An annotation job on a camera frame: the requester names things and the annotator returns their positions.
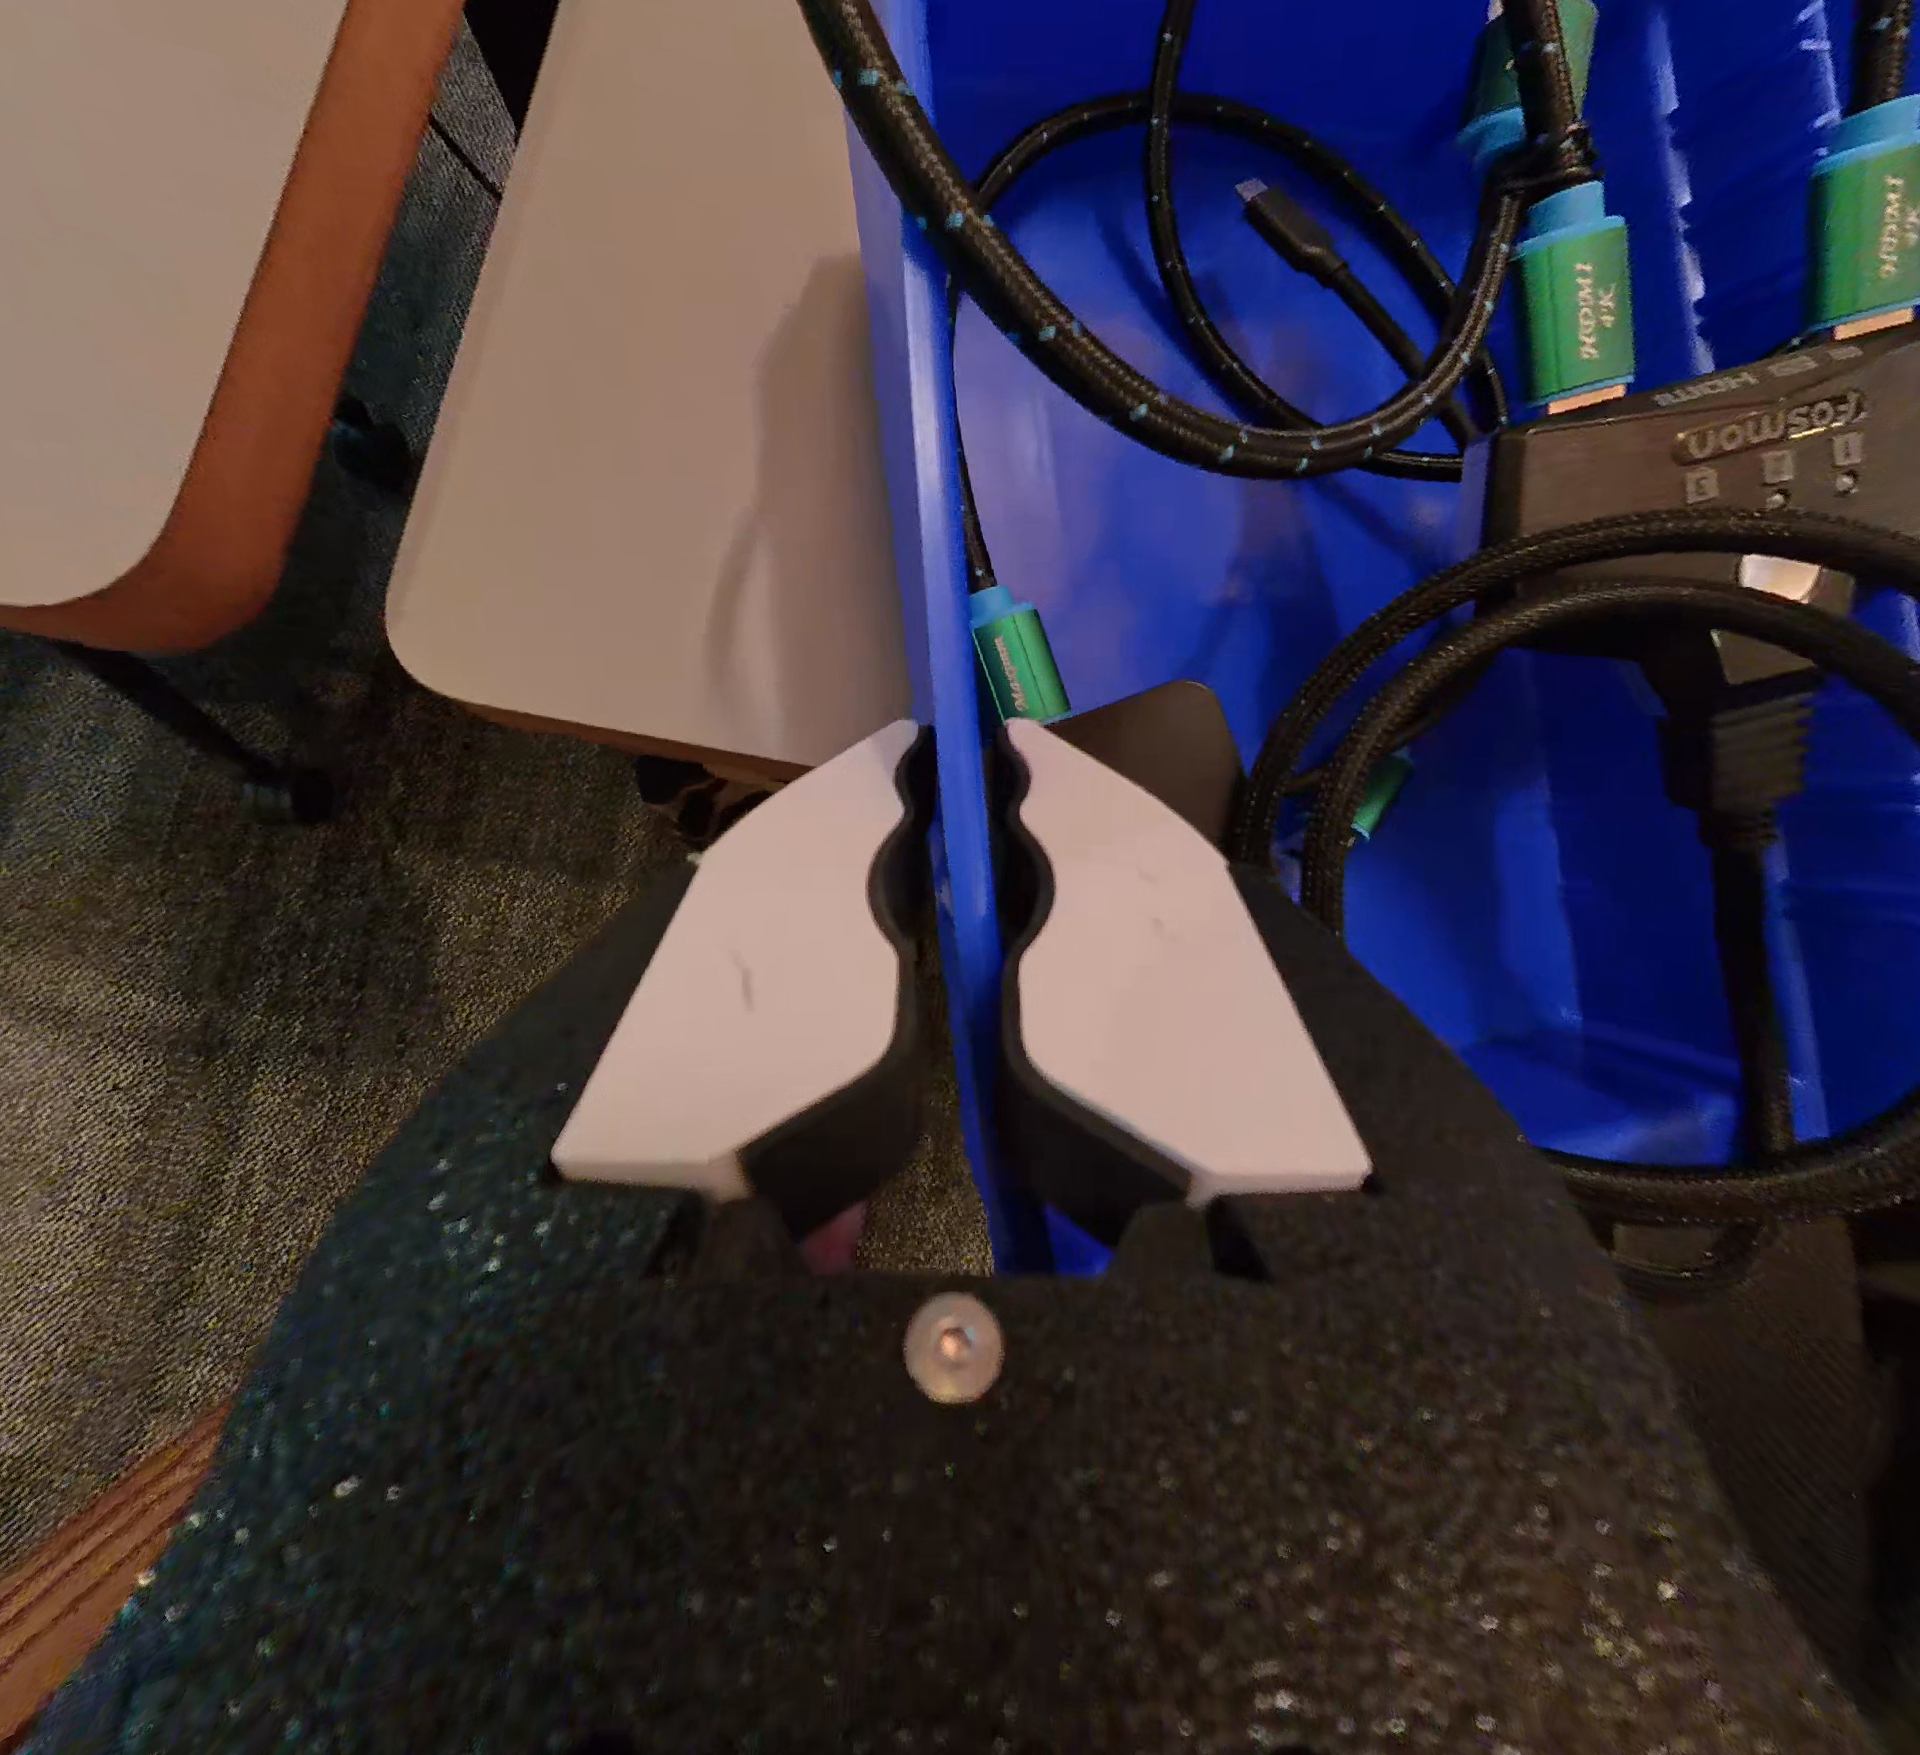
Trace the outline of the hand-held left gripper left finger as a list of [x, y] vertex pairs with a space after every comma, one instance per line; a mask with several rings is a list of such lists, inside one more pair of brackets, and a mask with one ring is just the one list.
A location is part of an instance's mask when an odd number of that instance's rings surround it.
[[760, 1200], [795, 1236], [923, 1130], [935, 736], [902, 718], [708, 850], [553, 1146], [575, 1186]]

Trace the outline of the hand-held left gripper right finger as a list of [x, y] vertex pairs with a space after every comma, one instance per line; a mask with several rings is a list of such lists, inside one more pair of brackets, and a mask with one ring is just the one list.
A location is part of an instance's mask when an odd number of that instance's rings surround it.
[[1376, 1164], [1225, 854], [1018, 718], [996, 740], [996, 1116], [1100, 1248], [1152, 1208], [1359, 1196]]

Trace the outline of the blue plastic bin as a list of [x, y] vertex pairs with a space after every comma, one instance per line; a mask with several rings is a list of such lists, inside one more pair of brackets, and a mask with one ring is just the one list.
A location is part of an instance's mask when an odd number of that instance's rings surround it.
[[[875, 0], [956, 161], [1100, 91], [1140, 89], [1165, 0]], [[1477, 175], [1457, 145], [1488, 0], [1202, 0], [1188, 81], [1322, 137], [1457, 273]], [[1792, 335], [1809, 185], [1852, 77], [1859, 0], [1596, 0], [1590, 123], [1633, 237], [1641, 388], [1732, 376]], [[955, 438], [1002, 576], [1039, 606], [1078, 708], [1192, 678], [1237, 746], [1359, 622], [1470, 548], [1455, 488], [1350, 472], [1252, 484], [1135, 446], [968, 309], [875, 163], [850, 149], [877, 341], [883, 478], [915, 716], [935, 726], [941, 942], [958, 1106], [1002, 1268], [1093, 1272], [996, 1148], [996, 856]], [[1659, 706], [1621, 664], [1511, 654], [1412, 748], [1353, 860], [1356, 956], [1555, 1146], [1710, 1162], [1734, 1054], [1705, 856], [1669, 806]], [[1917, 1082], [1917, 752], [1845, 688], [1774, 862], [1800, 1130], [1880, 1114]]]

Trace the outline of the black HDMI switch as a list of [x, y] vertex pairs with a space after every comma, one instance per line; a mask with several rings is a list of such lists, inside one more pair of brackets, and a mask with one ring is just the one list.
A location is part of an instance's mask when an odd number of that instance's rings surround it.
[[[1482, 478], [1484, 550], [1605, 530], [1605, 554], [1549, 558], [1494, 604], [1571, 582], [1688, 582], [1766, 594], [1852, 620], [1883, 582], [1795, 556], [1777, 532], [1837, 520], [1917, 542], [1917, 329], [1827, 341], [1743, 368], [1526, 424]], [[1669, 802], [1691, 812], [1717, 872], [1765, 872], [1780, 808], [1806, 782], [1815, 664], [1741, 632], [1594, 622], [1517, 642], [1524, 652], [1635, 664], [1660, 704]]]

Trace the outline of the small black box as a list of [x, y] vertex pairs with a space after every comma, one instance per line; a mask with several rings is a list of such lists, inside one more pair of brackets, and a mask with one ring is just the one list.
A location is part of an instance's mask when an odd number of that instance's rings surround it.
[[1139, 784], [1231, 852], [1247, 768], [1229, 716], [1202, 682], [1175, 680], [1055, 722], [1055, 732]]

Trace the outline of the black ribbed casing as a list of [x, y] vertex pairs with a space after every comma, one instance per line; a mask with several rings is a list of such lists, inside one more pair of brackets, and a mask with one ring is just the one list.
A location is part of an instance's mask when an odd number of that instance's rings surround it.
[[1917, 1708], [1917, 1264], [1845, 1222], [1612, 1226], [1746, 1548], [1837, 1680]]

